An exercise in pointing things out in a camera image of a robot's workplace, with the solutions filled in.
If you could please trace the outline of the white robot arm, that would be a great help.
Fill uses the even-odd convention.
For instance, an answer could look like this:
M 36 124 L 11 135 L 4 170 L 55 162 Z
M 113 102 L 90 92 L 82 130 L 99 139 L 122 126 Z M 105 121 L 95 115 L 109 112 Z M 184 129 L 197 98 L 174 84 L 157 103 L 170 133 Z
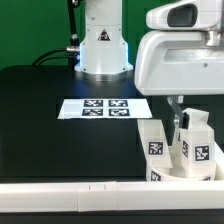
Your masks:
M 151 29 L 128 63 L 122 0 L 84 0 L 86 34 L 77 73 L 98 81 L 132 70 L 138 91 L 164 95 L 180 115 L 178 96 L 224 95 L 224 0 L 177 0 L 146 14 Z

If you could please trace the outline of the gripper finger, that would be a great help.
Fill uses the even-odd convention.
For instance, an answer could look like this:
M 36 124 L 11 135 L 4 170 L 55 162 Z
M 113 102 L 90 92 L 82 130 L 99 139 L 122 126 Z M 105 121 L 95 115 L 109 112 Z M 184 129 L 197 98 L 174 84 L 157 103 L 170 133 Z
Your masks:
M 189 126 L 189 115 L 186 112 L 183 112 L 180 105 L 183 103 L 183 97 L 172 95 L 167 97 L 169 105 L 172 107 L 175 115 L 179 119 L 179 127 L 182 129 L 187 129 Z

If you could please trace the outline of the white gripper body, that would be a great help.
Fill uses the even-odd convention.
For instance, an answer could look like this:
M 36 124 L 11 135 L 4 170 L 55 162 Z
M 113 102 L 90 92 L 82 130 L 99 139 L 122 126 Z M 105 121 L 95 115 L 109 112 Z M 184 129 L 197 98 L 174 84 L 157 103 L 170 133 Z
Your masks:
M 142 94 L 224 94 L 224 0 L 177 0 L 146 24 L 134 76 Z

